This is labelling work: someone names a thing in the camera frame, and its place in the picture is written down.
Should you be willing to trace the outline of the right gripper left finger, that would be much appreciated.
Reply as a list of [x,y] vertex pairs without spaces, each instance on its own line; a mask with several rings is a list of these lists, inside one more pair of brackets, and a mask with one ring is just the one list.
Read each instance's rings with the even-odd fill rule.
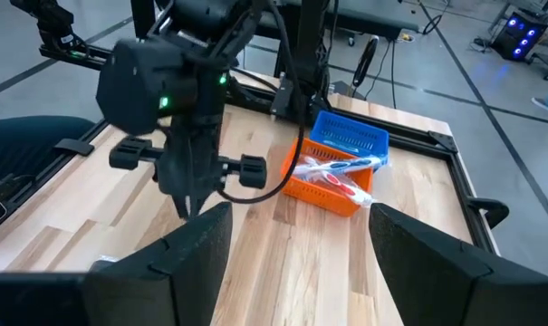
[[91,326],[209,326],[229,255],[232,204],[221,202],[92,273]]

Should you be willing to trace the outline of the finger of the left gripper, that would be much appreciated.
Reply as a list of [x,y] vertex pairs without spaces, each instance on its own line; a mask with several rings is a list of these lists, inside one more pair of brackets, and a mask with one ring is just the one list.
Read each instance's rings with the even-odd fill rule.
[[189,216],[198,216],[206,201],[207,195],[205,192],[192,192],[189,195]]
[[189,219],[189,211],[187,208],[187,197],[182,195],[171,196],[174,206],[177,210],[178,217],[183,220]]

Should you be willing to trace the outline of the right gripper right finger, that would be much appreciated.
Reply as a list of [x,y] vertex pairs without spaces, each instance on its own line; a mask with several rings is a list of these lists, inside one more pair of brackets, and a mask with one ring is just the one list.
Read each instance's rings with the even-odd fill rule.
[[369,232],[405,326],[548,326],[548,276],[385,204]]

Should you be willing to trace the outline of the red toothbrush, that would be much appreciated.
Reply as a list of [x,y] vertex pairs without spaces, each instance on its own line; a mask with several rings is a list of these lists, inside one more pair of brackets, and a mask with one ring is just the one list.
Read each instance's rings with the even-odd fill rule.
[[345,176],[337,177],[330,172],[321,170],[300,175],[299,179],[310,183],[322,182],[358,206],[370,208],[375,202],[370,193],[362,190],[353,181],[347,181]]

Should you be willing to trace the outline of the blue toothbrush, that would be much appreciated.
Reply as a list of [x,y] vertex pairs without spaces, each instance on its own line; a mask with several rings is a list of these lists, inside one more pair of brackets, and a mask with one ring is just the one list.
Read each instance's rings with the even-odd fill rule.
[[365,169],[377,170],[387,162],[387,158],[373,155],[329,161],[319,161],[313,157],[304,156],[303,162],[295,166],[293,174],[296,176],[306,176],[317,172],[328,172],[333,175],[342,175]]

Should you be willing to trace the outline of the black table clamp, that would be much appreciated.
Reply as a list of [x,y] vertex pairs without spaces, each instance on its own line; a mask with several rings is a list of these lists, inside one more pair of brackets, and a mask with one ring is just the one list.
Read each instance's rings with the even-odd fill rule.
[[491,229],[504,221],[510,214],[509,207],[495,199],[482,197],[468,197],[467,202],[475,210],[483,210],[483,217]]
[[61,152],[81,155],[83,157],[89,156],[94,150],[94,146],[90,142],[79,139],[61,139],[53,148]]

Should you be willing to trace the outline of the orange plastic basket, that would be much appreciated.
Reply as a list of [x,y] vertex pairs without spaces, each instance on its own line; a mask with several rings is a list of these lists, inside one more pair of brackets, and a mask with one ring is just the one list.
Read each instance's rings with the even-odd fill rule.
[[[290,169],[295,154],[299,155],[297,164],[303,162],[304,156],[313,157],[319,161],[357,158],[349,153],[325,146],[310,139],[303,140],[300,150],[297,150],[296,146],[296,144],[293,144],[282,165],[281,173],[283,175]],[[373,171],[372,169],[365,169],[335,176],[345,176],[347,181],[353,181],[362,190],[371,194]],[[339,216],[352,216],[361,207],[352,203],[347,197],[322,182],[306,182],[294,174],[292,174],[292,177],[285,184],[283,192],[288,196],[296,197],[304,202],[332,211]]]

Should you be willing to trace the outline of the blue plastic basket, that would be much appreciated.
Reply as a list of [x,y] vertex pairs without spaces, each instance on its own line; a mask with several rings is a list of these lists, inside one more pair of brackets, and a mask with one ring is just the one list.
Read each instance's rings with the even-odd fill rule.
[[389,133],[341,115],[321,111],[310,132],[310,139],[356,157],[389,155]]

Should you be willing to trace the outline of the dark blue seat cushion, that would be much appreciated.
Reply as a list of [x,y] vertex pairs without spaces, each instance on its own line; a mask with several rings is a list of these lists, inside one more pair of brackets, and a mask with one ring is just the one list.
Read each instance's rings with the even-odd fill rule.
[[38,175],[59,153],[62,139],[79,139],[94,126],[70,116],[29,116],[0,120],[0,180],[9,174]]

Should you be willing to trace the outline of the black computer with blue lights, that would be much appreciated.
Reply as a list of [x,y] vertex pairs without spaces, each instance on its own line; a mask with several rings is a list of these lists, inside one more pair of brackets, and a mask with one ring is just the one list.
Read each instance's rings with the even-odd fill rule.
[[514,11],[491,43],[503,59],[522,62],[538,43],[548,24],[538,18]]

